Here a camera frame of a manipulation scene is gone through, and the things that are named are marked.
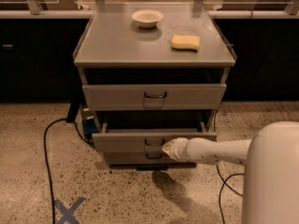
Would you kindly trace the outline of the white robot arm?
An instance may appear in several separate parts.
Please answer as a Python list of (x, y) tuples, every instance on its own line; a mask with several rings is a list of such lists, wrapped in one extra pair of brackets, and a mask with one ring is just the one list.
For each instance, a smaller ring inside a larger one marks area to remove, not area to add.
[(269, 124), (248, 140), (175, 138), (163, 145), (174, 161), (245, 167), (242, 224), (299, 224), (299, 123)]

